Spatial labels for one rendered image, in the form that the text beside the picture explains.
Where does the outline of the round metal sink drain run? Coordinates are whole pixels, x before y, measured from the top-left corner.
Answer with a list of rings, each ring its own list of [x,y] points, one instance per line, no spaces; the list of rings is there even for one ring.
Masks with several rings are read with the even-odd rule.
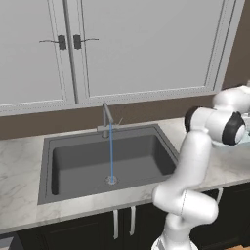
[[[108,185],[116,185],[118,183],[118,179],[115,177],[115,176],[107,176],[105,178],[105,182],[108,184]]]

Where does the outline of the dark grey sink basin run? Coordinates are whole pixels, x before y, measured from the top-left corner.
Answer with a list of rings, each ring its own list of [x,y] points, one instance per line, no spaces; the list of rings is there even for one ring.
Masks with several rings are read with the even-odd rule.
[[[159,125],[120,128],[112,133],[113,176],[109,139],[101,133],[81,133],[44,140],[38,202],[71,198],[163,182],[176,169],[179,153]]]

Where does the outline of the grey metal tap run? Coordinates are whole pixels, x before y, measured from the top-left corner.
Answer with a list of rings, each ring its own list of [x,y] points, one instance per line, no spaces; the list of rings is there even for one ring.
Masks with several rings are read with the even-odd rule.
[[[97,127],[97,132],[102,134],[104,139],[110,135],[110,130],[117,130],[120,124],[115,124],[107,103],[103,103],[103,124]]]

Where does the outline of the blue water stream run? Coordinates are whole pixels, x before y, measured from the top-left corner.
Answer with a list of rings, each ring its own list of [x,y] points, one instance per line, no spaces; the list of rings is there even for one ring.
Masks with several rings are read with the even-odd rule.
[[[113,176],[113,142],[112,142],[112,123],[109,122],[109,154],[110,154],[110,176]]]

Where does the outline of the grey wide upper cupboard door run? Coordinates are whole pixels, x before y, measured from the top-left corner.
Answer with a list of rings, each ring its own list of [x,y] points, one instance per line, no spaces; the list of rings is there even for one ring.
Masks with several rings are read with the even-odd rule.
[[[218,93],[245,0],[65,0],[77,102]],[[87,41],[76,50],[73,36]]]

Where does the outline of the dark lower cupboard door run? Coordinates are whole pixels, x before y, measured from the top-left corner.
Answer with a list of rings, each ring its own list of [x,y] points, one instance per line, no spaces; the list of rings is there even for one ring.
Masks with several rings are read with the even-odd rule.
[[[121,250],[110,212],[18,231],[24,250]]]
[[[130,234],[131,208],[121,209],[119,213],[120,250],[151,250],[152,244],[164,230],[167,213],[152,203],[137,205],[133,235]]]
[[[224,187],[216,221],[194,228],[190,239],[199,250],[226,250],[244,242],[249,226],[250,183]]]

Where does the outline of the grey narrow upper cupboard door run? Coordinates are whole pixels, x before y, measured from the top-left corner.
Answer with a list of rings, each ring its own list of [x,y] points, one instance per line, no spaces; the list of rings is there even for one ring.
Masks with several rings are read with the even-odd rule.
[[[64,1],[0,0],[0,117],[75,103]]]

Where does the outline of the grey appliance front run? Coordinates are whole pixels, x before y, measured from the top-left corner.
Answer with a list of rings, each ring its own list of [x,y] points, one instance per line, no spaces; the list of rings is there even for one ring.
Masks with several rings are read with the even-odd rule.
[[[15,250],[15,236],[13,234],[0,235],[0,250]]]

